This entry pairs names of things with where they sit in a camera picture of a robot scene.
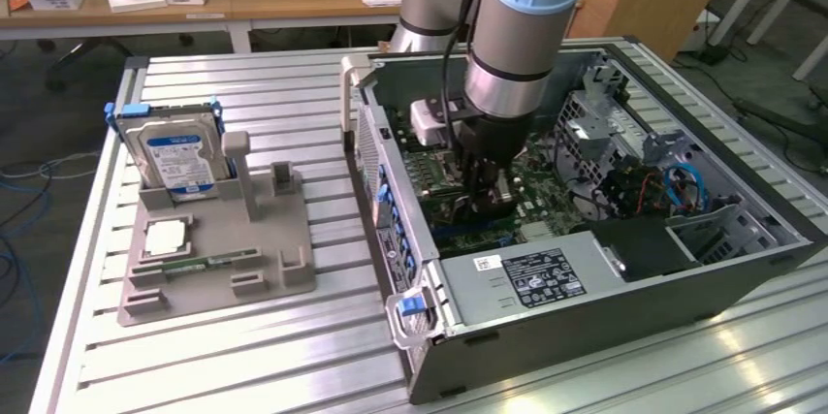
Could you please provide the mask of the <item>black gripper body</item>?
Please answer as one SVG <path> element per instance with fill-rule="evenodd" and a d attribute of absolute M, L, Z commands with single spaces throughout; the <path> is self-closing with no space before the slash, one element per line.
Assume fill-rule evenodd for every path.
<path fill-rule="evenodd" d="M 487 163 L 497 168 L 511 166 L 524 149 L 532 127 L 532 116 L 493 117 L 481 113 L 459 125 L 457 141 L 463 160 Z"/>

